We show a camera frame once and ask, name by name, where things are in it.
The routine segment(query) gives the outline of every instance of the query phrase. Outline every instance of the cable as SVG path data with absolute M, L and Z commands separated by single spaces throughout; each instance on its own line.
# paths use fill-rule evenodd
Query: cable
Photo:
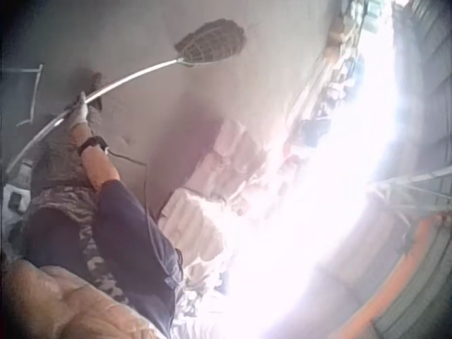
M 148 183 L 148 164 L 146 164 L 145 162 L 141 162 L 135 159 L 132 159 L 131 157 L 127 157 L 125 155 L 121 155 L 115 152 L 112 152 L 110 149 L 108 150 L 108 153 L 113 155 L 114 157 L 117 157 L 119 159 L 124 159 L 127 160 L 129 162 L 132 162 L 133 164 L 139 165 L 139 166 L 143 166 L 145 167 L 145 177 L 144 177 L 144 183 L 143 183 L 143 204 L 144 204 L 144 211 L 145 211 L 145 221 L 146 221 L 146 225 L 148 227 L 148 237 L 149 237 L 149 242 L 150 245 L 153 245 L 153 236 L 152 236 L 152 231 L 150 228 L 150 223 L 149 223 L 149 214 L 148 214 L 148 199 L 147 199 L 147 183 Z M 181 271 L 182 277 L 184 275 L 184 271 L 182 268 L 182 253 L 180 252 L 180 250 L 178 249 L 174 249 L 177 255 L 177 264 L 179 266 L 179 269 Z M 162 267 L 162 269 L 164 270 L 164 272 L 166 272 L 166 274 L 169 277 L 172 277 L 172 275 L 170 274 L 170 272 L 167 272 L 167 269 L 163 266 L 163 264 L 160 262 L 160 266 Z

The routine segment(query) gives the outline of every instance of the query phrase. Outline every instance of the white glove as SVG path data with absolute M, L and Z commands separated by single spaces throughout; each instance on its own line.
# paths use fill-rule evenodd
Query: white glove
M 74 107 L 70 117 L 69 117 L 69 127 L 72 129 L 78 124 L 83 124 L 84 122 L 88 122 L 88 106 L 86 105 L 86 95 L 85 92 L 80 93 L 80 97 L 78 98 L 78 103 Z

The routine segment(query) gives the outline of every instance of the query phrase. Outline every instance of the beige cushion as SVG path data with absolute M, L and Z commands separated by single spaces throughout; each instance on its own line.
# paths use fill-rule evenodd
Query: beige cushion
M 60 267 L 19 261 L 4 292 L 32 338 L 163 338 L 147 319 Z

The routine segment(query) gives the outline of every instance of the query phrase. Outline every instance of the person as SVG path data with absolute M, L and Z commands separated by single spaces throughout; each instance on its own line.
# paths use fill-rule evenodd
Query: person
M 100 87 L 100 77 L 94 77 L 93 90 Z M 28 262 L 18 270 L 35 280 L 43 274 L 57 291 L 67 291 L 65 283 L 84 290 L 87 282 L 90 291 L 81 305 L 88 302 L 86 295 L 102 302 L 96 293 L 103 292 L 112 304 L 147 319 L 156 338 L 168 338 L 182 256 L 122 184 L 105 141 L 96 136 L 101 109 L 100 100 L 88 106 L 81 93 L 71 116 L 37 152 L 23 230 Z

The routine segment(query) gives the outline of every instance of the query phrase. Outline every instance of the wristwatch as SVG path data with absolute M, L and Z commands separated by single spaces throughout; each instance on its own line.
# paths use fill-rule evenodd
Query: wristwatch
M 104 138 L 101 136 L 91 136 L 90 138 L 88 138 L 87 141 L 85 141 L 77 150 L 78 155 L 82 155 L 83 151 L 92 146 L 100 146 L 100 148 L 104 151 L 105 154 L 108 154 L 108 145 L 105 142 Z

